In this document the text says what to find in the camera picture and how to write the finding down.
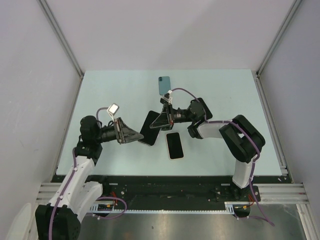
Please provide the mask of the teal blue phone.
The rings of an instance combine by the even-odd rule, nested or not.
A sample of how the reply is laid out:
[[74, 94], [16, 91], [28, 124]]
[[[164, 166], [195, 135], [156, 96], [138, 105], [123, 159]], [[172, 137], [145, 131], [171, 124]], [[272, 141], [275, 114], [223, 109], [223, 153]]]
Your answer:
[[171, 79], [169, 76], [160, 76], [158, 78], [158, 91], [159, 94], [165, 95], [168, 91], [171, 90]]

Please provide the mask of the black phone camera side up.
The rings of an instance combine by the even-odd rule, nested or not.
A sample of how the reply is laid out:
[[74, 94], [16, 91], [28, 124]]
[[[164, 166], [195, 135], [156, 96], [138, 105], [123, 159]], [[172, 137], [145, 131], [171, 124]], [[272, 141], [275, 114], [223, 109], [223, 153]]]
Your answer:
[[205, 101], [199, 97], [190, 101], [191, 112], [198, 120], [208, 121], [213, 117]]

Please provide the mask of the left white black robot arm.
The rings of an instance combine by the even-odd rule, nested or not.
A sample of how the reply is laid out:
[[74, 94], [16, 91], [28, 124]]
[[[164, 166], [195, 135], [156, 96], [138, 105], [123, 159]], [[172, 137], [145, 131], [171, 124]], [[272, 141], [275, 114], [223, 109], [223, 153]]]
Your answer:
[[103, 182], [86, 181], [102, 153], [102, 144], [110, 141], [127, 144], [141, 139], [143, 135], [129, 128], [120, 117], [107, 126], [102, 126], [92, 115], [83, 117], [68, 174], [49, 202], [40, 204], [35, 211], [38, 238], [78, 239], [81, 223], [90, 207], [97, 199], [105, 200], [111, 193], [111, 188]]

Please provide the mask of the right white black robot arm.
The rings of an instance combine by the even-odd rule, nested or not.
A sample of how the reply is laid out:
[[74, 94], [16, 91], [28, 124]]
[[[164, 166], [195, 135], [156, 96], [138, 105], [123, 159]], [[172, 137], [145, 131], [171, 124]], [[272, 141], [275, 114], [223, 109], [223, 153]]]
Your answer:
[[187, 131], [191, 138], [221, 138], [226, 143], [235, 161], [232, 177], [231, 196], [242, 201], [249, 194], [248, 186], [253, 181], [253, 166], [259, 159], [266, 144], [262, 134], [239, 114], [232, 120], [212, 120], [212, 113], [202, 98], [190, 101], [186, 109], [174, 109], [167, 100], [160, 101], [163, 108], [159, 116], [150, 124], [152, 129], [171, 130], [174, 124], [190, 123]]

